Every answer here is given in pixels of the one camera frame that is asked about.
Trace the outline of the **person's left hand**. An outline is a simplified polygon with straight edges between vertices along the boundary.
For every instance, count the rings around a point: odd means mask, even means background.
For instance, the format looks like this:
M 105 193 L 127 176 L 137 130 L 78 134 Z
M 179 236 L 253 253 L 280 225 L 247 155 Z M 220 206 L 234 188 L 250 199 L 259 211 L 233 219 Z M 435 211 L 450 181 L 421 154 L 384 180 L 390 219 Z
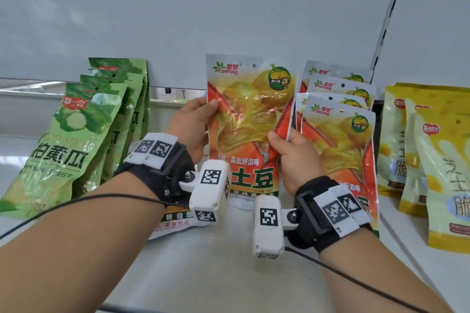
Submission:
M 194 116 L 184 113 L 181 108 L 171 118 L 164 131 L 177 136 L 178 142 L 186 146 L 194 165 L 202 160 L 204 147 L 209 142 L 206 132 L 212 116 Z

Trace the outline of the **person's right hand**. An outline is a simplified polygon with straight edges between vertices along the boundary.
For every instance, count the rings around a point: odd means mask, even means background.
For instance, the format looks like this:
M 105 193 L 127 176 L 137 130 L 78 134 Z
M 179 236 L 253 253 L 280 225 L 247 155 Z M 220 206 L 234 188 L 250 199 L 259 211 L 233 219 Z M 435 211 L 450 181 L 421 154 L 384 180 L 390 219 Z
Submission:
M 290 130 L 294 149 L 289 154 L 280 154 L 280 169 L 286 191 L 294 196 L 308 181 L 326 175 L 320 155 L 313 144 L 296 129 Z

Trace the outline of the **orange potato snack packet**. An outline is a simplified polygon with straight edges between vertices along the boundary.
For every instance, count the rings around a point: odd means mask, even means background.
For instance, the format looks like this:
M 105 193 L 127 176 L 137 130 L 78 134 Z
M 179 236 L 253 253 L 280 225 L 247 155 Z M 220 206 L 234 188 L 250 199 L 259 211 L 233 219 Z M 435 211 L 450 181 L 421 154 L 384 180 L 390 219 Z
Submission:
M 209 224 L 209 222 L 199 221 L 195 213 L 188 208 L 171 206 L 166 209 L 159 224 L 149 237 L 149 240 L 183 231 L 191 227 L 205 227 Z
M 309 96 L 301 134 L 312 142 L 327 176 L 346 184 L 373 218 L 379 236 L 379 206 L 373 111 Z
M 286 58 L 206 54 L 208 101 L 219 108 L 209 120 L 208 159 L 229 164 L 227 203 L 252 211 L 259 195 L 278 197 L 279 153 L 268 134 L 289 137 L 297 70 Z
M 362 109 L 368 109 L 366 101 L 363 97 L 354 95 L 345 95 L 338 93 L 327 93 L 327 92 L 297 92 L 295 95 L 295 125 L 297 131 L 301 131 L 301 122 L 304 112 L 304 108 L 307 104 L 309 96 L 314 96 L 322 99 L 327 99 L 333 102 L 338 102 L 344 105 L 354 106 Z
M 311 77 L 318 75 L 328 75 L 339 79 L 348 79 L 370 84 L 373 78 L 373 71 L 367 68 L 308 60 L 302 73 L 302 82 L 299 92 L 306 93 Z
M 326 92 L 362 97 L 366 103 L 367 109 L 372 110 L 377 87 L 372 84 L 349 79 L 340 79 L 329 75 L 313 75 L 307 86 L 307 92 Z

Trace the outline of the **person's right forearm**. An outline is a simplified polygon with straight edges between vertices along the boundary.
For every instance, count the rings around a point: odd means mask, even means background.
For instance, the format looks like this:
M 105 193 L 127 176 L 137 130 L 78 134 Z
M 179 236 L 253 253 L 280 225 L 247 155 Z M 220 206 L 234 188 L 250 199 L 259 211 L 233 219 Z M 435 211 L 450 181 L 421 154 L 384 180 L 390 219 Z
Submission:
M 441 297 L 366 228 L 321 251 L 319 260 L 429 313 L 453 313 Z M 338 313 L 413 313 L 330 270 L 323 273 Z

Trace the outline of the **person's left forearm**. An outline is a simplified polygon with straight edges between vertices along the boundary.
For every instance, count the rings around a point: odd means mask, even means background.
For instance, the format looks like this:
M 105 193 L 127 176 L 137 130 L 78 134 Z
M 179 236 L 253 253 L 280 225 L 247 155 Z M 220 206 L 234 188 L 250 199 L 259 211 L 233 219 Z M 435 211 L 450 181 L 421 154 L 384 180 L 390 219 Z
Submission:
M 164 212 L 160 203 L 100 197 L 44 215 L 0 247 L 0 313 L 95 313 Z

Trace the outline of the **green cucumber snack packet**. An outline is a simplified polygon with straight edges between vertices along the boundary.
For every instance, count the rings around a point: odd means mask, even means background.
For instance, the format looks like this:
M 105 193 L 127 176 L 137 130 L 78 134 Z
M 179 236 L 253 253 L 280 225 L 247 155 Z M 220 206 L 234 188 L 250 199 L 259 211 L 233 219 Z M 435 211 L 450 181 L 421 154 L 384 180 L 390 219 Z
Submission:
M 123 83 L 67 83 L 49 130 L 0 198 L 0 215 L 30 218 L 72 198 L 123 103 Z
M 114 84 L 125 84 L 121 108 L 116 114 L 106 137 L 101 184 L 108 181 L 127 156 L 130 144 L 139 140 L 141 126 L 141 92 L 144 89 L 142 73 L 127 72 L 120 66 L 97 66 L 92 73 L 114 89 Z
M 80 80 L 85 84 L 95 86 L 103 93 L 114 94 L 125 89 L 121 107 L 109 127 L 103 143 L 92 158 L 85 173 L 72 185 L 72 199 L 79 198 L 95 190 L 100 184 L 109 180 L 122 161 L 124 152 L 128 146 L 132 116 L 135 109 L 135 101 L 132 99 L 133 90 L 128 82 L 113 83 L 103 77 L 81 75 Z
M 149 130 L 150 84 L 147 61 L 142 58 L 90 57 L 90 67 L 104 73 L 111 79 L 128 80 L 132 74 L 143 76 L 140 94 L 136 101 L 132 118 L 132 137 L 130 144 L 140 141 Z

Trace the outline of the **white left wrist marker plate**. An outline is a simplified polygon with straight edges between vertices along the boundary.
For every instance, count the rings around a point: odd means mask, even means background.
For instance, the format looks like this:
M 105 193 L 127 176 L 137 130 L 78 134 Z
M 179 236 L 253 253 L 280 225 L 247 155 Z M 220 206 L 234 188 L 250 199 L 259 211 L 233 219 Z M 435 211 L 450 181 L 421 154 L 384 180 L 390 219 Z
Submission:
M 178 137 L 167 133 L 148 133 L 124 159 L 124 163 L 146 165 L 161 170 Z

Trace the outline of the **white wrist marker plate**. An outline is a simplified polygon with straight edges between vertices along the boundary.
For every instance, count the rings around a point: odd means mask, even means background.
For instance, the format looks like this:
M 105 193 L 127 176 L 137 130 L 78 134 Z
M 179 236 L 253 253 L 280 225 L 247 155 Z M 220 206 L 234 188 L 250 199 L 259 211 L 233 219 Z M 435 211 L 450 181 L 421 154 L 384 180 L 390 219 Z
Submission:
M 146 165 L 161 170 L 178 137 L 167 133 L 148 133 L 124 159 L 124 163 Z
M 373 222 L 372 216 L 363 209 L 346 184 L 329 188 L 314 197 L 314 201 L 340 238 Z

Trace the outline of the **white right wrist marker plate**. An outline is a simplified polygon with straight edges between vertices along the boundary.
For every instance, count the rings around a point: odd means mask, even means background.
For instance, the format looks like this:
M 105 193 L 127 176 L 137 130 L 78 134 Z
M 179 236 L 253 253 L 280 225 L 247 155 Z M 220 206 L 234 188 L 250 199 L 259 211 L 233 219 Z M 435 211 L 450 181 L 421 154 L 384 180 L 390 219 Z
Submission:
M 340 238 L 373 222 L 372 216 L 363 209 L 346 184 L 329 188 L 314 197 L 314 201 Z

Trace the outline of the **yellow corn snack packet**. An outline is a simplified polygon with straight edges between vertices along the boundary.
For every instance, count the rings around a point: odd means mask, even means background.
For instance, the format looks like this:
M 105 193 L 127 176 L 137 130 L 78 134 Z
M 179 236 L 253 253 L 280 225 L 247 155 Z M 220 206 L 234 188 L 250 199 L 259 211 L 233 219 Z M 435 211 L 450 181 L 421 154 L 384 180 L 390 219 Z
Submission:
M 407 179 L 405 136 L 408 117 L 418 108 L 445 109 L 470 100 L 470 88 L 396 83 L 385 88 L 377 160 L 378 193 L 400 198 Z
M 427 188 L 428 245 L 470 254 L 470 113 L 417 108 L 414 137 Z
M 414 135 L 416 110 L 431 108 L 426 96 L 405 97 L 406 128 L 404 138 L 405 164 L 407 177 L 399 203 L 399 211 L 411 216 L 428 217 L 426 200 L 427 186 Z

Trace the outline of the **white slotted shelf upright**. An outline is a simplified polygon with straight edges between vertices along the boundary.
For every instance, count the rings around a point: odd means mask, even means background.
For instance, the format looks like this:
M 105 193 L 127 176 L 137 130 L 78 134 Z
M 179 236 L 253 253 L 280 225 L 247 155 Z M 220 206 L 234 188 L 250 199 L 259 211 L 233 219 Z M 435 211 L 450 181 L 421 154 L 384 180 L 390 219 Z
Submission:
M 374 51 L 374 54 L 373 54 L 373 59 L 371 61 L 371 67 L 370 68 L 373 72 L 375 71 L 376 66 L 379 62 L 380 55 L 381 55 L 381 52 L 382 52 L 382 48 L 383 48 L 383 45 L 385 43 L 385 37 L 386 37 L 386 34 L 387 34 L 387 29 L 390 25 L 391 16 L 392 16 L 392 13 L 393 13 L 394 8 L 396 6 L 396 3 L 397 3 L 397 0 L 389 0 L 388 6 L 385 10 L 385 16 L 384 16 L 384 19 L 383 19 L 383 22 L 382 22 L 382 27 L 381 27 L 379 37 L 378 37 L 378 41 L 377 41 L 377 44 L 376 44 L 376 48 L 375 48 L 375 51 Z

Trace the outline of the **silver shelf back rail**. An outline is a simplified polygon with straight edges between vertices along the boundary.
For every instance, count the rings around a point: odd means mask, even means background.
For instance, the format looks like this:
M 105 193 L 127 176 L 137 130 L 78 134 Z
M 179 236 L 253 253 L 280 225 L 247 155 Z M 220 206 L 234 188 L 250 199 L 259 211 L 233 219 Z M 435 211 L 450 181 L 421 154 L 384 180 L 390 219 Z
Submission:
M 65 90 L 65 82 L 3 79 L 0 78 L 0 90 L 60 94 Z M 207 95 L 205 90 L 149 87 L 151 100 L 179 101 Z

